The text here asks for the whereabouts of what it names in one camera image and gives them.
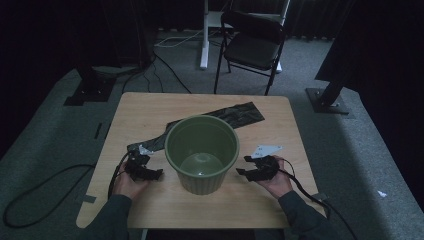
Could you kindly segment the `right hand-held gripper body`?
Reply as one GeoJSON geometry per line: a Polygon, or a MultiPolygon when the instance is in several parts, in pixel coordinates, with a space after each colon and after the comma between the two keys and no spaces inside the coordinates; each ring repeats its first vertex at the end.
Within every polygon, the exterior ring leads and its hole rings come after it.
{"type": "Polygon", "coordinates": [[[282,146],[280,145],[258,145],[255,151],[251,154],[252,158],[263,157],[264,159],[256,166],[256,180],[264,181],[271,180],[276,173],[279,171],[279,164],[274,158],[274,153],[280,151],[282,146]]]}

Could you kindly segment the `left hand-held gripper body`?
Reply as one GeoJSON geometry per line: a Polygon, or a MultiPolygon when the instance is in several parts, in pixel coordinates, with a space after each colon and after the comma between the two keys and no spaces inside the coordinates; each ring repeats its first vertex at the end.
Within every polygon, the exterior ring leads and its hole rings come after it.
{"type": "Polygon", "coordinates": [[[128,160],[125,166],[125,171],[130,175],[133,180],[145,179],[146,165],[140,164],[140,157],[144,155],[140,152],[139,148],[129,151],[128,160]]]}

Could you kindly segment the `green plastic bin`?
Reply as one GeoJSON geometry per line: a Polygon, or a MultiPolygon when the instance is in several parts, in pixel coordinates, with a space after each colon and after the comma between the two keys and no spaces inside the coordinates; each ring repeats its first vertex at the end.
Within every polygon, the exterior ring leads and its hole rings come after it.
{"type": "Polygon", "coordinates": [[[234,129],[217,117],[198,115],[176,123],[168,132],[165,156],[181,185],[196,195],[217,191],[240,150],[234,129]]]}

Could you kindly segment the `black plastic trash bag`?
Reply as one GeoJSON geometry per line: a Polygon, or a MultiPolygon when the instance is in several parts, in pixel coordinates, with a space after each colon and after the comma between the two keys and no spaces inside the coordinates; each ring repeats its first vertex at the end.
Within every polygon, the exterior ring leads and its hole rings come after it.
{"type": "MultiPolygon", "coordinates": [[[[221,108],[212,112],[208,112],[207,115],[217,117],[225,121],[233,129],[241,128],[265,120],[264,116],[253,102],[236,104],[234,106],[221,108]]],[[[163,150],[165,139],[169,131],[178,122],[180,122],[180,120],[167,123],[164,132],[158,137],[138,143],[129,144],[127,146],[127,151],[131,152],[138,150],[140,146],[152,152],[163,150]]]]}

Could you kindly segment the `person's left hand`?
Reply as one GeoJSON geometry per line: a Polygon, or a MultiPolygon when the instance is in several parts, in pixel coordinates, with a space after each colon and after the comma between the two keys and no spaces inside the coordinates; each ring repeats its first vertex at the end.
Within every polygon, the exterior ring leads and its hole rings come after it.
{"type": "Polygon", "coordinates": [[[112,193],[135,200],[149,186],[149,181],[134,181],[127,172],[122,172],[115,180],[112,193]]]}

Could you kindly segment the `person's right hand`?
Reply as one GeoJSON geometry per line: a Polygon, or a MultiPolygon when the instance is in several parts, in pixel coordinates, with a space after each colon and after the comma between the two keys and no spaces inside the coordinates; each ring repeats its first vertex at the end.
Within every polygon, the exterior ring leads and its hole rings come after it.
{"type": "Polygon", "coordinates": [[[279,171],[271,180],[258,181],[274,198],[279,199],[293,190],[290,178],[285,174],[284,159],[274,155],[279,164],[279,171]]]}

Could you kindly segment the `black stand with square base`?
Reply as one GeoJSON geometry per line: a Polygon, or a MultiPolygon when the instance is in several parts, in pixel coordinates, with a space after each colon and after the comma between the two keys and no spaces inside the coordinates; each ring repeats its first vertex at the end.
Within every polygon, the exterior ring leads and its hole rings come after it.
{"type": "Polygon", "coordinates": [[[98,75],[90,65],[76,68],[81,81],[72,96],[66,98],[65,106],[82,106],[86,102],[107,102],[112,93],[115,77],[98,75]]]}

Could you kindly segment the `black slanted stand with base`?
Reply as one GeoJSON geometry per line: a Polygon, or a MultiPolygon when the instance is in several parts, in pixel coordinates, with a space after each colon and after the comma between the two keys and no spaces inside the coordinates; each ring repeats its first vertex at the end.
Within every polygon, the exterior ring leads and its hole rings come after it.
{"type": "MultiPolygon", "coordinates": [[[[349,12],[351,0],[323,0],[321,6],[322,13],[317,20],[317,37],[331,40],[337,36],[345,15],[349,12]]],[[[305,91],[315,113],[348,116],[349,110],[340,97],[342,88],[342,83],[330,82],[325,89],[306,88],[305,91]]]]}

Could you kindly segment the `black folding chair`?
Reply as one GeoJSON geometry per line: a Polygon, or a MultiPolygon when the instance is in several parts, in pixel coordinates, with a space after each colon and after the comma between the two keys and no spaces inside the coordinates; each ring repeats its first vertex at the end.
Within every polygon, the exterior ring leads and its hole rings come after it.
{"type": "Polygon", "coordinates": [[[274,83],[286,32],[276,20],[238,11],[226,11],[220,17],[222,42],[215,74],[217,93],[222,59],[232,67],[244,69],[269,78],[264,95],[274,83]]]}

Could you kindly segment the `white desk leg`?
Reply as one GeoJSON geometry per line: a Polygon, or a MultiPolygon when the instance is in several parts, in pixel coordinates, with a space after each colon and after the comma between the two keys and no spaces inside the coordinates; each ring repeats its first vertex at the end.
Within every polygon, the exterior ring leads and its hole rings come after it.
{"type": "MultiPolygon", "coordinates": [[[[280,23],[281,23],[282,26],[285,25],[285,21],[287,19],[287,12],[288,12],[290,2],[291,2],[291,0],[284,0],[283,8],[282,8],[281,15],[280,15],[280,19],[281,19],[280,23]]],[[[281,63],[278,62],[276,73],[279,74],[281,72],[282,72],[282,66],[281,66],[281,63]]]]}
{"type": "Polygon", "coordinates": [[[209,25],[208,25],[208,15],[209,15],[209,5],[208,0],[204,1],[204,13],[203,13],[203,40],[202,40],[202,49],[200,57],[200,68],[206,70],[208,67],[209,59],[209,25]]]}

